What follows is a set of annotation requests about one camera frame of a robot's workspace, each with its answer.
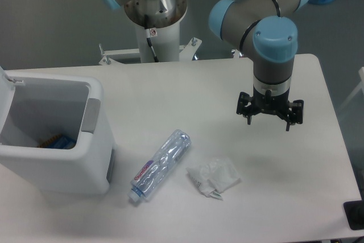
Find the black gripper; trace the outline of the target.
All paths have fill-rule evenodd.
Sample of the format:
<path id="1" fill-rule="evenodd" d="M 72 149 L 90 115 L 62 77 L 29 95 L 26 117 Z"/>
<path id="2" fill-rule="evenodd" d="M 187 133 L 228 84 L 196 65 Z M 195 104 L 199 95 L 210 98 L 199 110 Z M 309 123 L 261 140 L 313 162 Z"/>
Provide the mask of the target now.
<path id="1" fill-rule="evenodd" d="M 286 131 L 295 124 L 303 123 L 304 101 L 295 100 L 289 102 L 289 89 L 278 96 L 261 94 L 255 88 L 253 97 L 245 92 L 241 92 L 238 97 L 237 110 L 238 115 L 243 115 L 247 119 L 247 124 L 251 124 L 252 117 L 259 114 L 280 115 L 280 118 L 286 121 Z"/>

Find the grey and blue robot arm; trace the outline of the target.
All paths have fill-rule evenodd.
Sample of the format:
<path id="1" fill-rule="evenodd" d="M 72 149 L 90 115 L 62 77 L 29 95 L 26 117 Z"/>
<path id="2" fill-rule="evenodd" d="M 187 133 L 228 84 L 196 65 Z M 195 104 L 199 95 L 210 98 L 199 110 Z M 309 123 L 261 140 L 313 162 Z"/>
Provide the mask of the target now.
<path id="1" fill-rule="evenodd" d="M 178 27 L 187 12 L 186 0 L 103 0 L 123 8 L 136 25 L 141 61 L 179 60 Z M 239 94 L 237 114 L 250 120 L 259 113 L 278 116 L 288 126 L 303 122 L 303 100 L 289 101 L 297 27 L 289 19 L 308 0 L 220 0 L 209 15 L 210 30 L 253 62 L 253 94 Z"/>

